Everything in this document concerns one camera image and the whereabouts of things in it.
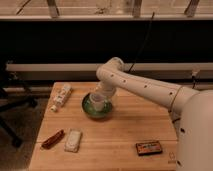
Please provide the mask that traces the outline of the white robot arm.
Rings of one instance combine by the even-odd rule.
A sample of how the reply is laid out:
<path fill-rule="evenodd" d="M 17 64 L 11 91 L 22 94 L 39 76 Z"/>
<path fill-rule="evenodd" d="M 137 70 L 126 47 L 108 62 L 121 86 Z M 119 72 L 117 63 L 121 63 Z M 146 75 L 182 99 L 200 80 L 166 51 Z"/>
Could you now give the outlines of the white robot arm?
<path fill-rule="evenodd" d="M 127 74 L 118 57 L 101 65 L 96 75 L 98 89 L 107 95 L 120 87 L 181 115 L 176 171 L 213 171 L 213 90 Z"/>

